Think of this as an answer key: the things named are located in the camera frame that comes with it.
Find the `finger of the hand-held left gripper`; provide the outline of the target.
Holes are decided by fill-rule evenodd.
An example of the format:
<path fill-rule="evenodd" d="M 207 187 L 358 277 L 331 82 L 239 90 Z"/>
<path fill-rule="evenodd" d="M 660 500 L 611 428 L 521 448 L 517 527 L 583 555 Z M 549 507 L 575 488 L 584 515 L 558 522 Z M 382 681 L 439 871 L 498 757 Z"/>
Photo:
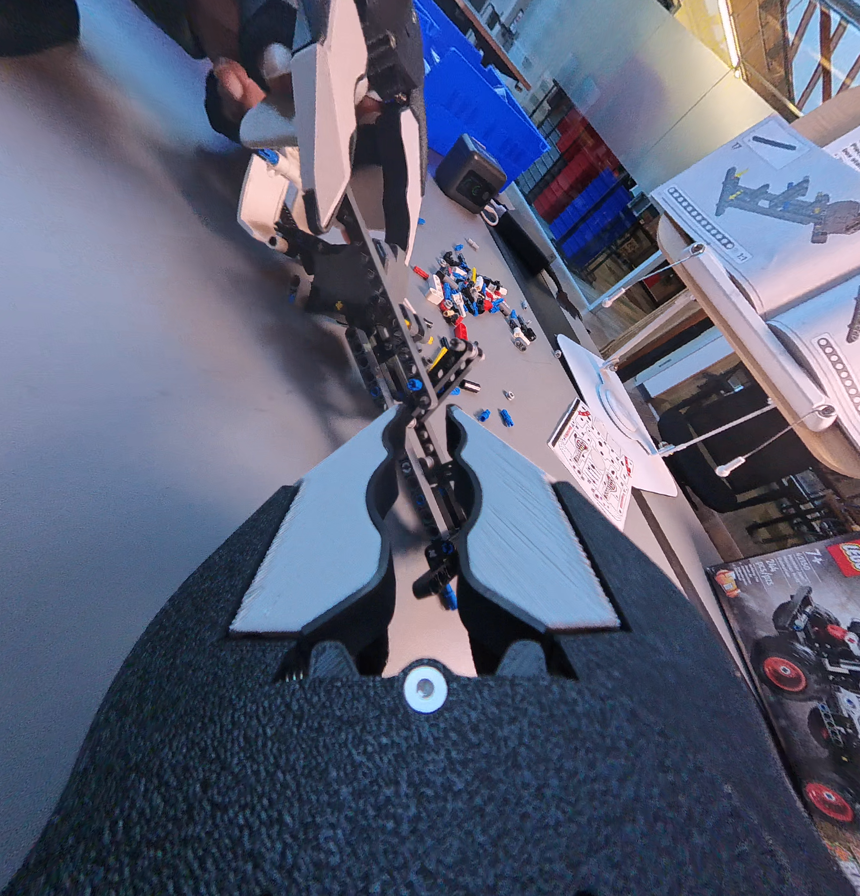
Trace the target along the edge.
<path fill-rule="evenodd" d="M 382 209 L 387 245 L 410 261 L 425 191 L 425 114 L 413 106 L 386 106 L 377 119 Z"/>
<path fill-rule="evenodd" d="M 356 108 L 367 90 L 367 42 L 354 1 L 302 2 L 309 39 L 291 76 L 308 229 L 328 231 L 352 173 Z"/>

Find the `white book stand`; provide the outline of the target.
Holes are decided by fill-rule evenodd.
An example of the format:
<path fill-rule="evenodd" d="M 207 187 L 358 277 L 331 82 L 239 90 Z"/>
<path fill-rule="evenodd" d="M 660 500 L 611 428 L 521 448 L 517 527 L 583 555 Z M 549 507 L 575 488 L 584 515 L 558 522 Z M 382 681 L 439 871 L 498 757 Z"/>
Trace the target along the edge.
<path fill-rule="evenodd" d="M 705 311 L 766 396 L 756 411 L 706 435 L 776 411 L 818 462 L 860 479 L 860 273 L 764 319 L 709 248 L 691 252 L 669 216 L 659 230 L 660 248 L 679 262 L 687 286 L 678 299 Z M 694 442 L 657 446 L 615 373 L 620 351 L 602 358 L 564 336 L 558 342 L 583 400 L 632 459 L 634 484 L 651 490 L 655 471 L 667 475 L 665 459 Z"/>

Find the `black flat case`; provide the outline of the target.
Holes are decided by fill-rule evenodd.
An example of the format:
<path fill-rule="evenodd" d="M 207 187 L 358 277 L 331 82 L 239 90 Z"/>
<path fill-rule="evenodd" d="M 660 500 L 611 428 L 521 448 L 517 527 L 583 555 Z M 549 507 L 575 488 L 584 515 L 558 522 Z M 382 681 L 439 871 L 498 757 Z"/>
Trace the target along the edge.
<path fill-rule="evenodd" d="M 564 315 L 576 325 L 580 326 L 582 330 L 589 333 L 590 331 L 582 316 L 581 309 L 573 301 L 576 297 L 573 295 L 575 290 L 570 292 L 569 289 L 565 288 L 562 278 L 559 276 L 559 273 L 554 266 L 544 266 L 536 272 L 535 278 L 540 284 L 545 284 Z"/>

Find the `black toy truck chassis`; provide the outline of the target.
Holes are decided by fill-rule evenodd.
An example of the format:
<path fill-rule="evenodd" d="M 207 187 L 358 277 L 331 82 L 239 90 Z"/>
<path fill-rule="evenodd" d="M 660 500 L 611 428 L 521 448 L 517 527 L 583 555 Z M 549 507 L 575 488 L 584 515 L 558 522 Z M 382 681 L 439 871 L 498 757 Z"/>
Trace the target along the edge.
<path fill-rule="evenodd" d="M 298 226 L 293 210 L 295 202 L 302 198 L 299 174 L 299 153 L 296 148 L 252 150 L 239 198 L 238 223 L 257 241 L 301 264 L 310 279 L 308 296 L 304 302 L 305 309 L 316 315 L 324 315 L 342 325 L 346 339 L 346 323 L 339 319 L 341 306 L 338 300 L 345 298 L 354 303 L 357 299 L 359 278 L 355 268 L 355 253 L 349 248 L 350 242 L 331 244 Z M 423 317 L 424 324 L 429 328 L 429 345 L 438 345 L 442 348 L 449 339 L 454 339 L 451 330 L 436 326 L 410 301 L 409 304 Z M 470 366 L 467 375 L 463 377 L 471 380 L 469 377 L 471 368 L 483 359 L 484 355 L 476 343 L 470 341 L 468 343 L 476 347 L 479 355 Z M 354 358 L 353 361 L 364 383 Z M 371 395 L 370 398 L 378 409 Z M 453 462 L 451 471 L 454 474 L 457 496 Z M 465 510 L 463 502 L 460 499 L 459 501 Z M 452 580 L 458 574 L 458 554 L 454 543 L 458 532 L 446 539 L 430 537 L 427 532 L 426 534 L 430 538 L 429 547 L 424 551 L 428 572 L 414 583 L 413 591 L 418 598 L 437 595 L 444 607 L 456 610 L 457 598 Z"/>

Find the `black power brick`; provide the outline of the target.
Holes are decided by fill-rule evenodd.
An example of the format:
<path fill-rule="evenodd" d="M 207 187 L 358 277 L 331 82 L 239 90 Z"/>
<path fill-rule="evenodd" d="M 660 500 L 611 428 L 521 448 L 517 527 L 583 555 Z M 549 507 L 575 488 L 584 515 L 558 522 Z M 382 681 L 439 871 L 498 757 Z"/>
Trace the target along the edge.
<path fill-rule="evenodd" d="M 530 275 L 553 271 L 552 263 L 557 258 L 555 249 L 534 221 L 519 210 L 507 209 L 502 213 L 495 230 Z"/>

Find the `black adapter box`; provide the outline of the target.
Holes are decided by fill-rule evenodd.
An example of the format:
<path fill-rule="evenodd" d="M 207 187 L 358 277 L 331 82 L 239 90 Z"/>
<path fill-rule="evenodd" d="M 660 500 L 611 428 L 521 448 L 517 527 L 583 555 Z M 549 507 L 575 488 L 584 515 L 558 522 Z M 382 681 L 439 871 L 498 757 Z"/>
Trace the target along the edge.
<path fill-rule="evenodd" d="M 481 214 L 507 184 L 507 176 L 487 149 L 463 133 L 439 162 L 436 185 L 473 214 Z"/>

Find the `toy truck set box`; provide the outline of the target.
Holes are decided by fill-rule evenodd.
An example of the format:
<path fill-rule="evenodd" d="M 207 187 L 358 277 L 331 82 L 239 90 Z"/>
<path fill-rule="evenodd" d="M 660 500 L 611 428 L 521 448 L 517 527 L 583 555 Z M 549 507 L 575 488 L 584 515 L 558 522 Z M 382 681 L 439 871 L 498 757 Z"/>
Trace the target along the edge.
<path fill-rule="evenodd" d="M 707 575 L 802 803 L 860 894 L 860 532 Z"/>

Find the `person's left hand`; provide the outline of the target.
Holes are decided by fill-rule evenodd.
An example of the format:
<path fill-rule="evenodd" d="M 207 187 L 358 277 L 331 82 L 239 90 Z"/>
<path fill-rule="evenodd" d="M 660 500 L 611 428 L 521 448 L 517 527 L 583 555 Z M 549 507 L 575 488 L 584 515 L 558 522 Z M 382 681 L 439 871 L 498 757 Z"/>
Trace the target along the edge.
<path fill-rule="evenodd" d="M 212 63 L 229 117 L 240 119 L 266 98 L 241 64 L 240 11 L 236 1 L 186 1 L 191 33 Z"/>

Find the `pile of assorted small bricks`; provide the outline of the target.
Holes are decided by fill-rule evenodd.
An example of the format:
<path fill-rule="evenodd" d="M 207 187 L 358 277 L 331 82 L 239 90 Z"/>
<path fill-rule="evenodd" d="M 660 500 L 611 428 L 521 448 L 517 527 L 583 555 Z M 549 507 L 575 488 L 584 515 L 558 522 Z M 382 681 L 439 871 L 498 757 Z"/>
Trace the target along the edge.
<path fill-rule="evenodd" d="M 509 304 L 508 291 L 500 280 L 483 277 L 463 254 L 466 243 L 436 258 L 430 271 L 413 264 L 411 270 L 425 285 L 424 297 L 435 305 L 442 319 L 451 329 L 454 339 L 469 341 L 468 322 L 487 316 L 502 319 L 509 330 L 510 342 L 520 352 L 526 352 L 536 342 L 536 332 L 524 316 Z"/>

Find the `open instruction booklet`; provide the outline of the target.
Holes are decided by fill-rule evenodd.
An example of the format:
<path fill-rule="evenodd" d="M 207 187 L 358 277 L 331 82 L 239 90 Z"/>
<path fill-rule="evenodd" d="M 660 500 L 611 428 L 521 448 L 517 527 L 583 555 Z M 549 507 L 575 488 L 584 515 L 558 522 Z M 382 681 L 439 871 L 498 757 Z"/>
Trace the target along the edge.
<path fill-rule="evenodd" d="M 716 255 L 764 319 L 860 273 L 860 172 L 777 116 L 654 197 L 687 242 Z"/>

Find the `sticker sheet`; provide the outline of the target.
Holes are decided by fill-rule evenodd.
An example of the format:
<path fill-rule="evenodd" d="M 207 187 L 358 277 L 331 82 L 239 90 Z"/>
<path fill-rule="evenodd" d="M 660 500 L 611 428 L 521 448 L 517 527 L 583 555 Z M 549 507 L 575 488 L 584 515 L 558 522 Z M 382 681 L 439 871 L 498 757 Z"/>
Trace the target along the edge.
<path fill-rule="evenodd" d="M 580 398 L 573 400 L 548 439 L 583 495 L 619 531 L 631 502 L 634 465 L 608 438 L 604 424 Z"/>

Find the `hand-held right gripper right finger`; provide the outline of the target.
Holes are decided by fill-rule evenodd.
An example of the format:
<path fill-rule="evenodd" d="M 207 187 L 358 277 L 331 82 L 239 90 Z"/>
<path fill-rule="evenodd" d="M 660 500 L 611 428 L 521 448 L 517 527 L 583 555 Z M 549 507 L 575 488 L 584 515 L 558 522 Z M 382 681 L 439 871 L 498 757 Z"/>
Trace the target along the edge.
<path fill-rule="evenodd" d="M 618 632 L 557 483 L 459 407 L 446 410 L 446 434 L 468 511 L 456 598 L 477 674 L 494 675 L 515 643 L 528 642 L 547 672 L 563 637 Z"/>

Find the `wall of small parts drawers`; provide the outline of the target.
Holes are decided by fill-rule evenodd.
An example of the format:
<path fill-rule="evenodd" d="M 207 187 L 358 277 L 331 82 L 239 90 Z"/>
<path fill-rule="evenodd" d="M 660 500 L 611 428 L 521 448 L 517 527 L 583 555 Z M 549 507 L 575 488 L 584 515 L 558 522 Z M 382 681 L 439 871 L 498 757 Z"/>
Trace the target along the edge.
<path fill-rule="evenodd" d="M 574 106 L 552 108 L 543 125 L 552 159 L 527 200 L 563 259 L 593 282 L 602 258 L 637 223 L 635 182 Z"/>

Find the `wooden table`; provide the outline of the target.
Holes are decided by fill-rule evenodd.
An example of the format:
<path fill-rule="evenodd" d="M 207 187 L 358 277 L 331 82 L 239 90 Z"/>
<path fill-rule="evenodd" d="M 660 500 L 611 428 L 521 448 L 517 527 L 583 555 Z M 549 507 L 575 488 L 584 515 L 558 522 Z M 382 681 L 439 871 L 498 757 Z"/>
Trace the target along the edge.
<path fill-rule="evenodd" d="M 530 82 L 522 74 L 520 69 L 512 62 L 506 51 L 496 41 L 492 31 L 487 28 L 477 15 L 476 11 L 465 1 L 455 1 L 457 8 L 466 17 L 469 23 L 469 30 L 476 36 L 478 47 L 480 47 L 483 58 L 490 57 L 492 60 L 488 62 L 499 72 L 506 73 L 517 84 L 517 90 L 528 92 L 532 89 Z"/>

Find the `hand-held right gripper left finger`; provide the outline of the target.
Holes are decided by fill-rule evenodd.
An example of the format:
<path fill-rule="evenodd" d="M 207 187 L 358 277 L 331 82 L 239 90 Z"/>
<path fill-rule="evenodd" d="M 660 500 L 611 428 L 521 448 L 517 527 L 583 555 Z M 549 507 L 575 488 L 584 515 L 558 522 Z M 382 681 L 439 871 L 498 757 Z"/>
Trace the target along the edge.
<path fill-rule="evenodd" d="M 292 639 L 304 663 L 317 644 L 340 642 L 361 674 L 382 673 L 396 599 L 384 519 L 403 435 L 404 408 L 388 409 L 296 483 L 231 637 Z"/>

